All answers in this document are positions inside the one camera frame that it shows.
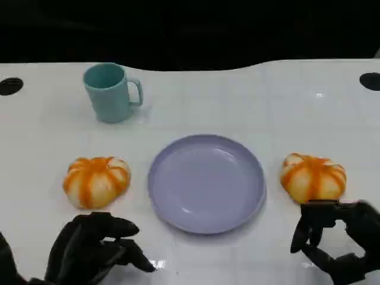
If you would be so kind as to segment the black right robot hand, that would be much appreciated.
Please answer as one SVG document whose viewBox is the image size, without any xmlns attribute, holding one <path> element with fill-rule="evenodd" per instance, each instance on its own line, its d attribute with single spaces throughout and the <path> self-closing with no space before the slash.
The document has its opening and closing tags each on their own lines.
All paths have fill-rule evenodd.
<svg viewBox="0 0 380 285">
<path fill-rule="evenodd" d="M 366 201 L 310 200 L 300 206 L 301 217 L 290 246 L 291 253 L 303 252 L 334 284 L 362 281 L 366 274 L 379 270 L 379 212 Z M 349 253 L 333 258 L 318 248 L 323 229 L 336 221 L 364 251 L 362 257 Z"/>
</svg>

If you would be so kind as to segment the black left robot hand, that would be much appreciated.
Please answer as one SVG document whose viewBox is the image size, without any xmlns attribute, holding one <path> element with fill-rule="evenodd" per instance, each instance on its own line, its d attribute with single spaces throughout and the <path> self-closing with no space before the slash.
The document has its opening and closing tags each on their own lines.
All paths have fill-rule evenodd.
<svg viewBox="0 0 380 285">
<path fill-rule="evenodd" d="M 45 281 L 99 284 L 114 266 L 128 264 L 152 273 L 156 268 L 130 239 L 139 231 L 133 222 L 110 213 L 76 216 L 63 227 L 50 250 Z"/>
</svg>

